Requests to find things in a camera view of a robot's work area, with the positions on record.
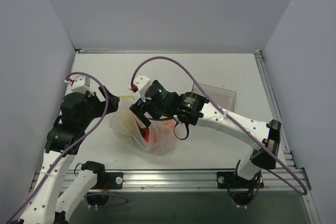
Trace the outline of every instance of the screw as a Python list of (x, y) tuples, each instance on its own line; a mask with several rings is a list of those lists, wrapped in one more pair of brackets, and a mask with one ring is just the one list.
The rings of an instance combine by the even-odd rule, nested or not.
[(115, 183), (117, 185), (121, 185), (121, 183), (122, 183), (122, 177), (117, 177)]
[(218, 183), (223, 184), (224, 183), (224, 177), (218, 177)]

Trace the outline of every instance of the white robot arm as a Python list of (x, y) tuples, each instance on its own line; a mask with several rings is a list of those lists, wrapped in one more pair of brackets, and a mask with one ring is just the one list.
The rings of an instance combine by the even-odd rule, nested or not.
[(276, 156), (280, 144), (280, 122), (276, 120), (269, 123), (258, 122), (223, 108), (224, 113), (222, 114), (205, 97), (191, 92), (181, 95), (168, 92), (157, 80), (152, 82), (146, 76), (137, 76), (134, 79), (132, 91), (139, 91), (141, 98), (130, 109), (145, 126), (151, 124), (144, 115), (147, 112), (155, 120), (165, 116), (184, 123), (186, 127), (191, 124), (212, 128), (251, 146), (251, 154), (237, 164), (236, 174), (239, 177), (251, 180), (261, 169), (275, 168), (276, 161), (227, 116), (229, 115), (237, 120)]
[(82, 165), (74, 182), (59, 197), (65, 175), (78, 152), (80, 143), (66, 153), (50, 170), (60, 154), (84, 136), (92, 120), (102, 116), (106, 102), (108, 102), (107, 113), (118, 109), (119, 98), (106, 90), (109, 100), (99, 101), (96, 94), (89, 88), (89, 80), (87, 77), (77, 76), (74, 80), (67, 81), (71, 84), (72, 93), (64, 97), (61, 115), (57, 117), (54, 127), (47, 135), (44, 160), (34, 189), (37, 189), (37, 193), (27, 204), (20, 218), (12, 221), (12, 224), (68, 223), (72, 212), (88, 190), (95, 185), (102, 187), (106, 183), (104, 165), (87, 161)]

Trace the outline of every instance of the plastic bag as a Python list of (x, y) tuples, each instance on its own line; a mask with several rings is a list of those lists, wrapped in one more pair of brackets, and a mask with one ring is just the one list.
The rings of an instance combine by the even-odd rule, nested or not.
[(112, 115), (110, 127), (114, 132), (132, 138), (147, 152), (161, 155), (175, 147), (174, 135), (175, 121), (151, 121), (148, 128), (141, 127), (141, 121), (130, 111), (133, 101), (124, 100), (119, 103), (119, 108)]

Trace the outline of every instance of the gray wall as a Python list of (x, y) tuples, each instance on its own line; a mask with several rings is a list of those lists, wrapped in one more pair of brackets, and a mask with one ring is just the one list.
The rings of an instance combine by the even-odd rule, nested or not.
[(336, 0), (292, 0), (267, 44), (265, 63), (322, 223), (335, 223)]
[(254, 52), (290, 0), (50, 0), (76, 48)]
[(74, 55), (48, 0), (0, 0), (0, 223), (28, 195)]

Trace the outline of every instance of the purple cable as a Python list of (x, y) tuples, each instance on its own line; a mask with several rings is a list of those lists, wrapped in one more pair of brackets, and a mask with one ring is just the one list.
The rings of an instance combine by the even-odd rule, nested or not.
[[(256, 200), (256, 198), (257, 198), (257, 195), (258, 195), (258, 192), (259, 192), (259, 189), (260, 189), (260, 180), (261, 180), (261, 172), (259, 172), (259, 174), (258, 174), (258, 182), (257, 182), (257, 189), (256, 189), (256, 192), (254, 193), (254, 196), (253, 196), (253, 198), (252, 198), (252, 200), (248, 203), (248, 204), (246, 204), (245, 206), (246, 207), (249, 207), (249, 206), (251, 206), (252, 205), (252, 203)], [(244, 191), (238, 191), (238, 192), (236, 192), (236, 193), (233, 193), (232, 194), (232, 196), (234, 196), (234, 195), (237, 195), (237, 194), (245, 194), (246, 192), (244, 192)]]
[[(222, 108), (220, 108), (215, 101), (209, 97), (209, 95), (204, 91), (204, 89), (201, 87), (201, 85), (195, 80), (195, 78), (191, 75), (191, 73), (183, 66), (181, 65), (181, 63), (179, 63), (178, 61), (165, 57), (165, 56), (156, 56), (156, 57), (152, 57), (149, 58), (145, 61), (143, 61), (134, 71), (134, 74), (132, 76), (131, 79), (131, 86), (133, 85), (134, 82), (134, 78), (137, 75), (139, 69), (145, 65), (147, 62), (152, 61), (152, 60), (156, 60), (156, 59), (163, 59), (163, 60), (168, 60), (171, 61), (175, 64), (177, 64), (178, 66), (180, 66), (184, 72), (186, 72), (186, 74), (193, 80), (193, 82), (195, 83), (195, 85), (198, 87), (198, 89), (202, 92), (202, 94), (209, 100), (209, 102), (221, 113), (224, 115), (224, 111), (222, 110)], [(286, 183), (287, 185), (289, 185), (294, 191), (298, 192), (299, 194), (302, 195), (306, 195), (308, 193), (307, 188), (305, 187), (305, 185), (303, 184), (303, 182), (298, 178), (298, 176), (295, 175), (294, 172), (292, 172), (290, 170), (289, 167), (287, 167), (287, 165), (285, 165), (276, 155), (274, 155), (268, 148), (266, 148), (266, 146), (264, 146), (261, 142), (259, 142), (251, 133), (248, 132), (247, 129), (245, 129), (239, 122), (237, 122), (237, 120), (235, 120), (232, 116), (230, 116), (229, 114), (226, 114), (226, 117), (229, 118), (234, 124), (236, 124), (245, 134), (247, 134), (257, 145), (259, 145), (260, 148), (262, 148), (268, 155), (270, 155), (276, 162), (278, 162), (298, 183), (299, 185), (302, 187), (303, 192), (300, 191), (299, 189), (297, 189), (294, 185), (292, 185), (291, 183), (289, 183), (287, 180), (285, 180), (284, 178), (280, 177), (278, 174), (275, 175), (274, 172), (271, 172), (270, 170), (267, 170), (268, 172), (270, 172), (271, 174), (275, 175), (277, 178), (279, 178), (281, 181), (283, 181), (284, 183)]]
[[(88, 73), (84, 73), (84, 72), (72, 72), (69, 75), (67, 75), (66, 80), (68, 80), (68, 78), (74, 74), (80, 74), (82, 76), (87, 76), (91, 79), (93, 79), (96, 83), (98, 83), (98, 85), (102, 88), (104, 96), (105, 96), (105, 108), (103, 111), (103, 114), (101, 116), (101, 118), (99, 119), (99, 121), (86, 133), (84, 134), (79, 140), (75, 141), (73, 144), (71, 144), (68, 148), (66, 148), (58, 157), (57, 159), (53, 162), (53, 164), (50, 166), (49, 170), (47, 171), (47, 174), (50, 174), (51, 171), (55, 168), (55, 166), (57, 165), (57, 163), (62, 159), (62, 157), (64, 157), (73, 147), (75, 147), (76, 145), (80, 144), (81, 142), (84, 141), (84, 139), (91, 134), (92, 131), (94, 131), (98, 125), (103, 121), (106, 113), (107, 113), (107, 109), (108, 109), (108, 105), (109, 105), (109, 96), (107, 94), (107, 91), (105, 89), (105, 87), (103, 86), (103, 84), (95, 77), (93, 77), (92, 75), (88, 74)], [(44, 182), (46, 181), (48, 175), (45, 175), (42, 179), (41, 182), (36, 186), (35, 190), (32, 192), (32, 194), (26, 199), (25, 202), (22, 203), (22, 205), (11, 215), (11, 217), (5, 222), (5, 224), (9, 224), (14, 218), (15, 216), (34, 198), (34, 196), (37, 194), (37, 192), (42, 188), (42, 185), (44, 184)]]
[(120, 205), (124, 205), (127, 204), (129, 202), (129, 200), (121, 195), (117, 195), (117, 194), (110, 194), (110, 193), (90, 193), (90, 194), (86, 194), (85, 197), (90, 197), (90, 196), (96, 196), (96, 195), (104, 195), (104, 196), (110, 196), (110, 197), (115, 197), (115, 198), (119, 198), (119, 199), (123, 199), (125, 200), (124, 202), (119, 202), (119, 203), (113, 203), (113, 204), (109, 204), (109, 205), (104, 205), (104, 206), (97, 206), (97, 208), (108, 208), (108, 207), (115, 207), (115, 206), (120, 206)]

